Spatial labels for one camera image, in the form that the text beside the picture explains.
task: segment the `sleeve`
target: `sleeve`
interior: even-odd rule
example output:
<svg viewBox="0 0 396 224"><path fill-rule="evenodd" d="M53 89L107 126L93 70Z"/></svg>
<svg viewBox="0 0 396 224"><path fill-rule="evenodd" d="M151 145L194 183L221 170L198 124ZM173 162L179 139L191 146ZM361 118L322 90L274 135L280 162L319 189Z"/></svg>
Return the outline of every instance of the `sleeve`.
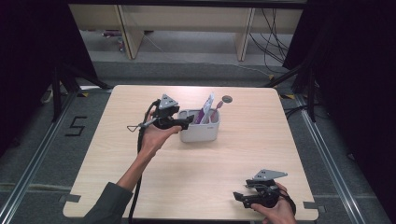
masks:
<svg viewBox="0 0 396 224"><path fill-rule="evenodd" d="M132 192L116 184L107 183L95 206L85 215L81 223L121 223L126 205Z"/></svg>

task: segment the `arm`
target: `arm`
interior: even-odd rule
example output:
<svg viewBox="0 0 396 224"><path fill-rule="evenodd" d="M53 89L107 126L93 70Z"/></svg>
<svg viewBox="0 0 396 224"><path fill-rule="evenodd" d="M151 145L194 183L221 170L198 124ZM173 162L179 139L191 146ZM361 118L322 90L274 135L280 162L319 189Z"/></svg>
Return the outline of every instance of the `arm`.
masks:
<svg viewBox="0 0 396 224"><path fill-rule="evenodd" d="M287 189L283 185L279 183L276 184L280 189L283 190L284 193L287 194ZM273 224L297 223L291 210L290 204L282 197L279 197L279 201L273 208L267 208L257 203L253 203L251 205L251 208L254 211L265 215L265 219L262 221L262 224L267 224L269 221L271 221Z"/></svg>
<svg viewBox="0 0 396 224"><path fill-rule="evenodd" d="M119 224L126 205L132 198L132 190L134 190L137 181L149 165L149 162L163 146L166 139L180 130L181 127L179 126L161 130L154 125L149 125L143 136L142 148L134 162L117 184L107 184L96 205L83 218L82 223Z"/></svg>

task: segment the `white container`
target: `white container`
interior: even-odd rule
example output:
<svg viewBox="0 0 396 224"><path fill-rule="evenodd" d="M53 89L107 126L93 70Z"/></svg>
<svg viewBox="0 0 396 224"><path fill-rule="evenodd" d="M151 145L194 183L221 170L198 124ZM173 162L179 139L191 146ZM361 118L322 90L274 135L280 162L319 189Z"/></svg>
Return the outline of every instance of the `white container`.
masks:
<svg viewBox="0 0 396 224"><path fill-rule="evenodd" d="M200 109L180 110L178 112L178 118L185 119L190 115L194 115L196 119L199 111ZM217 111L212 120L211 117L214 112L215 109L210 109L208 119L202 124L190 123L189 129L180 132L180 140L185 143L215 140L218 137L220 114L219 111Z"/></svg>

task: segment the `wooden table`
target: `wooden table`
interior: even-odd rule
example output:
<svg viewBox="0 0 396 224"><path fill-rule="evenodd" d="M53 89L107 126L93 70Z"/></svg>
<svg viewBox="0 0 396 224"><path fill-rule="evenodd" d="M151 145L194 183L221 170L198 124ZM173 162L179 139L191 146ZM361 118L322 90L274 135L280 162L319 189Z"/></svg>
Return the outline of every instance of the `wooden table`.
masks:
<svg viewBox="0 0 396 224"><path fill-rule="evenodd" d="M297 205L298 220L315 220L313 202L303 166L278 95L273 89L181 86L117 86L107 103L67 202L67 217L83 217L108 181L117 182L136 156L138 132L127 125L143 120L150 104L166 93L180 110L200 108L215 93L213 106L223 95L233 101L219 110L218 138L212 142L183 143L171 136L143 174L134 217L160 219L261 220L236 201L233 192L254 193L245 180L260 169L286 172L276 179L288 188ZM129 206L124 216L128 217Z"/></svg>

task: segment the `person's right hand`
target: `person's right hand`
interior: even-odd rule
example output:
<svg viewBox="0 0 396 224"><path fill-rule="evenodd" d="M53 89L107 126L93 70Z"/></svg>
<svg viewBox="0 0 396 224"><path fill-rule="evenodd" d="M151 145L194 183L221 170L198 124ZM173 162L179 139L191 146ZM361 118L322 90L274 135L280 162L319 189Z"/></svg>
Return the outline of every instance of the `person's right hand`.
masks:
<svg viewBox="0 0 396 224"><path fill-rule="evenodd" d="M280 189L282 189L282 194L288 195L288 190L283 185L279 183L276 184ZM279 196L277 204L273 208L267 208L258 203L253 203L250 207L254 211L265 215L265 219L262 221L262 224L267 224L269 221L274 224L297 223L290 204L282 196Z"/></svg>

